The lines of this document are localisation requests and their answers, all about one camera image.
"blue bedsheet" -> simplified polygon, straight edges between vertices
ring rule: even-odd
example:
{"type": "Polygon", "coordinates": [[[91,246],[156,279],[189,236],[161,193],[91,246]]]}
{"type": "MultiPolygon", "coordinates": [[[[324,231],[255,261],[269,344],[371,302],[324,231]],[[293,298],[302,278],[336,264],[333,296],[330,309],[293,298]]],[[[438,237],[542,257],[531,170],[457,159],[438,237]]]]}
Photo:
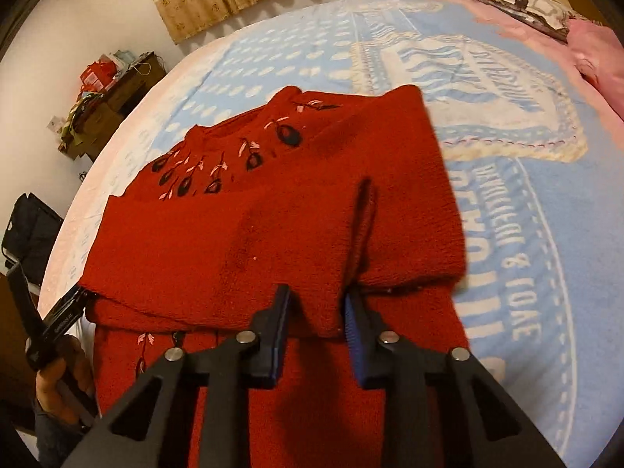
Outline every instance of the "blue bedsheet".
{"type": "Polygon", "coordinates": [[[239,35],[144,163],[285,85],[420,86],[464,220],[455,301],[472,350],[567,466],[587,468],[624,417],[624,160],[595,104],[458,0],[341,0],[239,35]]]}

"red sweater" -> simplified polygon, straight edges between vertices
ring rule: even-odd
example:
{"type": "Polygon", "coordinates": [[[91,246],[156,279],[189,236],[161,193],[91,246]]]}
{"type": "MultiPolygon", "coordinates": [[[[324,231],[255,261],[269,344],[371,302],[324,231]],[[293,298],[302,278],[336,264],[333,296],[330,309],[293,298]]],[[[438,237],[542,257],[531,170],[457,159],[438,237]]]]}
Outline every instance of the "red sweater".
{"type": "Polygon", "coordinates": [[[357,389],[351,375],[344,289],[360,283],[396,331],[446,351],[467,346],[450,298],[464,268],[419,90],[284,88],[263,107],[193,127],[109,198],[80,280],[101,295],[88,312],[98,398],[105,411],[141,353],[149,363],[172,345],[169,334],[137,345],[139,333],[196,331],[186,350],[214,346],[288,283],[300,309],[278,389],[251,395],[252,463],[378,466],[381,393],[357,389]]]}

